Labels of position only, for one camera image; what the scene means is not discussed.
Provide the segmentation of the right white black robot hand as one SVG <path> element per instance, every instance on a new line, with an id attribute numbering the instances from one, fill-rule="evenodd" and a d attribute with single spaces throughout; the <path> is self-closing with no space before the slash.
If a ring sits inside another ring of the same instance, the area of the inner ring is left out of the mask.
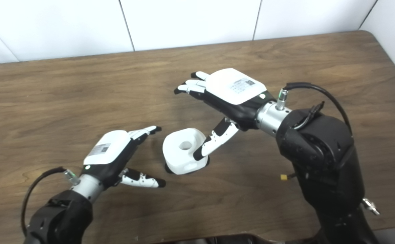
<path id="1" fill-rule="evenodd" d="M 187 93 L 224 115 L 193 152 L 193 158 L 197 161 L 209 156 L 238 131 L 258 129 L 259 110 L 275 101 L 263 83 L 234 68 L 224 68 L 213 74 L 194 72 L 191 79 L 174 89 L 174 94 L 180 93 Z"/>

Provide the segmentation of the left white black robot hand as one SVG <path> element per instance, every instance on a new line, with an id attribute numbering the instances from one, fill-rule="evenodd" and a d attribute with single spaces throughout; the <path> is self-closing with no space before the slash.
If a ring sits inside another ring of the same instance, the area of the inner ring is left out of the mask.
<path id="1" fill-rule="evenodd" d="M 135 187 L 165 187 L 165 180 L 126 167 L 139 145 L 149 135 L 161 130 L 159 126 L 149 126 L 134 131 L 115 130 L 104 134 L 85 157 L 81 174 L 100 181 L 104 190 L 120 183 Z"/>

